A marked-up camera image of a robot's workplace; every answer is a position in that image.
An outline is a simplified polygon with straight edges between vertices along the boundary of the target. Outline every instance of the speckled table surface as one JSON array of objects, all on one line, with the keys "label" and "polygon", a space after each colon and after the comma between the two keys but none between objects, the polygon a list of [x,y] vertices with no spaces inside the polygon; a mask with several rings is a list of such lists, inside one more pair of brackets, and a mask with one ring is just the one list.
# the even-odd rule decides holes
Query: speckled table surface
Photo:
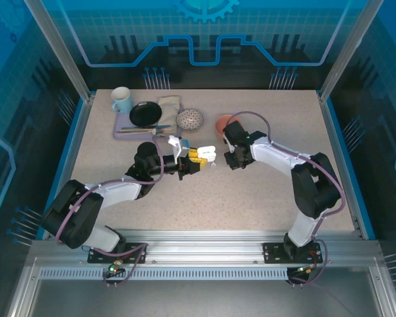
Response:
[{"label": "speckled table surface", "polygon": [[[97,183],[121,177],[133,164],[140,141],[113,138],[116,114],[111,90],[98,90],[86,125],[72,178]],[[298,212],[292,181],[274,168],[255,162],[244,170],[230,170],[223,153],[227,146],[215,135],[215,121],[223,114],[253,110],[271,124],[276,142],[304,153],[325,153],[337,172],[323,116],[313,90],[132,90],[134,100],[157,101],[181,96],[185,109],[199,110],[205,118],[195,133],[184,133],[192,147],[214,145],[216,166],[206,166],[180,182],[165,175],[151,192],[137,201],[103,209],[98,223],[114,229],[155,230],[288,230]],[[266,131],[253,116],[241,116],[250,133]],[[165,155],[172,153],[162,144]],[[353,231],[346,208],[323,223],[322,230]]]}]

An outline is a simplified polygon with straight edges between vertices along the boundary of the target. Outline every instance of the enclosure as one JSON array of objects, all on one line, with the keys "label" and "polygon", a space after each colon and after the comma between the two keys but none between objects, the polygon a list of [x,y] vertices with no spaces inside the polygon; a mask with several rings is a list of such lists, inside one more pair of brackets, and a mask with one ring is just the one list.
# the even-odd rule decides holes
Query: enclosure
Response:
[{"label": "enclosure", "polygon": [[[41,217],[68,180],[133,164],[144,139],[116,137],[116,87],[199,110],[203,126],[181,136],[214,145],[216,164],[100,212],[148,244],[132,281],[107,290],[107,265],[57,245]],[[300,265],[262,249],[294,224],[290,178],[258,162],[231,171],[215,134],[244,110],[285,147],[325,153],[346,195],[318,234],[323,277],[302,290],[284,282]],[[120,311],[396,316],[396,0],[0,0],[0,316]]]}]

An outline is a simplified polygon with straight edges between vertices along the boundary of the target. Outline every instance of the black plate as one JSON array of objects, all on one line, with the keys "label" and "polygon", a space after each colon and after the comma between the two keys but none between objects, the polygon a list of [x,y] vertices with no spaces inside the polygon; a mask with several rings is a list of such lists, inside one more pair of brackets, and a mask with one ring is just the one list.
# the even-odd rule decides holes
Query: black plate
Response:
[{"label": "black plate", "polygon": [[155,102],[144,101],[138,103],[129,113],[129,119],[137,127],[153,125],[161,118],[161,107]]}]

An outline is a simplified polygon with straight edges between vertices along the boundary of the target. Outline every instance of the mug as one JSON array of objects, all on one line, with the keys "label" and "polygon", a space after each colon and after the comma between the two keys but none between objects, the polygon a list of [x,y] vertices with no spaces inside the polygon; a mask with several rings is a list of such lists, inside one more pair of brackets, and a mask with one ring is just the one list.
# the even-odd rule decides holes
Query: mug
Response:
[{"label": "mug", "polygon": [[126,87],[117,87],[112,91],[114,103],[112,110],[118,114],[128,114],[132,110],[131,91]]}]

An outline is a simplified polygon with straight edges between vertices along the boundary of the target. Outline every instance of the glass panel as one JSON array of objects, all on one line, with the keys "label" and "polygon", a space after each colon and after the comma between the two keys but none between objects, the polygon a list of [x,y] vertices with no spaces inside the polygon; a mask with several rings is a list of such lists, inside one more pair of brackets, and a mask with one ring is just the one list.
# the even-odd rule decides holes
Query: glass panel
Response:
[{"label": "glass panel", "polygon": [[320,88],[365,3],[45,1],[93,89]]},{"label": "glass panel", "polygon": [[396,0],[384,1],[331,101],[374,232],[395,254]]},{"label": "glass panel", "polygon": [[0,316],[38,229],[30,209],[45,208],[78,99],[23,1],[0,0]]}]

